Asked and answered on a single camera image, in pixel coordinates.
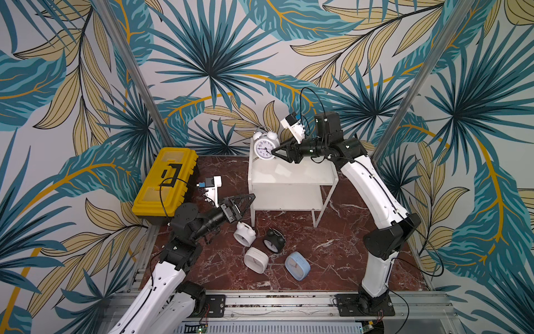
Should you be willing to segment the white plastic twin-bell clock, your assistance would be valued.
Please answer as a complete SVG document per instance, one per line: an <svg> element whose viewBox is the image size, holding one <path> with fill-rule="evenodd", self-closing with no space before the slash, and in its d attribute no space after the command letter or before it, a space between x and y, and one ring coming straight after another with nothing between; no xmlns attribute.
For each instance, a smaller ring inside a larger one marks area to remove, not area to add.
<svg viewBox="0 0 534 334"><path fill-rule="evenodd" d="M234 238L237 242L245 247L251 247L257 238L257 233L254 228L248 224L238 222L234 232Z"/></svg>

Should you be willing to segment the white metal twin-bell clock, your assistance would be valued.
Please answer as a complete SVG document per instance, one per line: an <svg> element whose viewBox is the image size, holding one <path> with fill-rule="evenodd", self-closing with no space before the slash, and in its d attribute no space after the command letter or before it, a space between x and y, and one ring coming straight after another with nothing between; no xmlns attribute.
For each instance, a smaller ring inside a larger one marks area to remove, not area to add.
<svg viewBox="0 0 534 334"><path fill-rule="evenodd" d="M280 145L275 132L255 132L253 134L253 151L259 159L272 160L275 158L272 151Z"/></svg>

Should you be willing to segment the black twin-bell alarm clock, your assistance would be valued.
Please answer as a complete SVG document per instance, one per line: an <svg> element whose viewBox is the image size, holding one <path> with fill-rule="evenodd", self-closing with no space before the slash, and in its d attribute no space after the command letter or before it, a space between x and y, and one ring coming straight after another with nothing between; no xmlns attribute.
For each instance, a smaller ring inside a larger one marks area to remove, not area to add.
<svg viewBox="0 0 534 334"><path fill-rule="evenodd" d="M263 239L264 245L273 253L281 253L286 245L285 236L278 230L269 228Z"/></svg>

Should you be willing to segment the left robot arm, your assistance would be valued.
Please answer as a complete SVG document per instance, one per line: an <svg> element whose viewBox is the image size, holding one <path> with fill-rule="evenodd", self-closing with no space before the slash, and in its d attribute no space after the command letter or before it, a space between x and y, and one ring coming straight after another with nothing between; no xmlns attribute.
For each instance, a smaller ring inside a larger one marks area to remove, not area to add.
<svg viewBox="0 0 534 334"><path fill-rule="evenodd" d="M226 197L205 212L195 203L179 206L170 222L174 237L150 271L150 280L109 332L173 333L186 318L199 315L206 292L186 276L202 252L200 240L222 224L241 221L254 200L253 193Z"/></svg>

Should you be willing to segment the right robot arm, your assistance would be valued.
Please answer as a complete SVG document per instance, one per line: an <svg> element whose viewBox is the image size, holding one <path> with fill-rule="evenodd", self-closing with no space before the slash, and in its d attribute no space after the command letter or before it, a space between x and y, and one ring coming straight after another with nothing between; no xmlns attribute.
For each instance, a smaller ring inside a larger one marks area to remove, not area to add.
<svg viewBox="0 0 534 334"><path fill-rule="evenodd" d="M363 238L368 260L357 295L351 298L338 296L335 303L342 316L393 315L389 279L399 252L421 219L418 214L410 214L395 199L357 136L344 137L338 113L317 114L314 122L316 136L307 138L300 117L289 114L281 125L291 132L292 137L273 149L272 154L295 164L304 157L324 157L351 182L369 209L375 230Z"/></svg>

